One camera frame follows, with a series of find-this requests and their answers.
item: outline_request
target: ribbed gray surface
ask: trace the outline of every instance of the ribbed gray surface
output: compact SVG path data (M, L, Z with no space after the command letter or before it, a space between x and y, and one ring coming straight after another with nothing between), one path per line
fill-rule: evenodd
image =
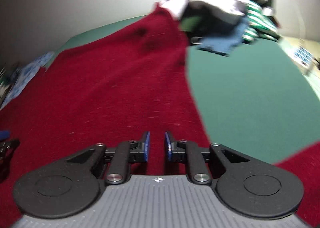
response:
M23 216L13 228L306 228L295 215L261 221L233 213L208 186L186 176L133 175L123 185L108 186L100 200L72 217L41 220Z

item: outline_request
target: black circular pad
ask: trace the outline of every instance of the black circular pad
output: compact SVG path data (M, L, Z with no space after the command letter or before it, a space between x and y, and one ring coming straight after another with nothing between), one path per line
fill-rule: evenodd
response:
M269 196L280 190L281 183L269 175L252 175L244 180L244 188L254 195Z
M72 181L63 175L49 175L41 178L36 186L44 196L60 196L72 188Z
M303 185L292 173L258 161L229 163L215 193L225 205L254 218L280 218L295 212Z
M19 179L13 196L20 210L39 218L74 215L94 202L100 192L97 179L81 164L68 168L53 163Z

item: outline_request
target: green felt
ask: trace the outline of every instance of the green felt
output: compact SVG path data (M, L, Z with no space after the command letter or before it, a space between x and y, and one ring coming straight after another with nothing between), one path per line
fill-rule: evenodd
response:
M77 35L57 53L105 37L138 19ZM241 44L230 57L190 47L188 79L212 142L274 163L320 139L319 100L273 41Z

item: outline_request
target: red cloth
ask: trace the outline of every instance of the red cloth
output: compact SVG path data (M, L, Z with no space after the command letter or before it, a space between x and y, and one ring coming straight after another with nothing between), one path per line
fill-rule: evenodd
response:
M300 178L304 195L298 216L312 227L320 224L320 142L277 164Z
M164 165L164 132L208 145L185 78L187 39L163 8L93 43L62 52L0 112L0 128L21 141L0 185L0 227L20 213L12 187L23 174L95 143L116 146L151 131L139 172Z

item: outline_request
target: blue cloth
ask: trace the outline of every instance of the blue cloth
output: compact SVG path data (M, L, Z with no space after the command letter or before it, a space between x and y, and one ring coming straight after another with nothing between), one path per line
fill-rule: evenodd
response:
M10 131L0 131L0 141L6 140L10 137Z
M246 16L241 17L235 26L219 20L202 39L198 49L228 56L233 47L242 43L242 35L247 27Z
M22 68L15 85L12 87L7 97L4 99L1 109L6 106L12 99L18 97L18 95L26 87L28 82L30 82L39 71L40 67L44 66L50 60L53 54L54 52L46 53Z

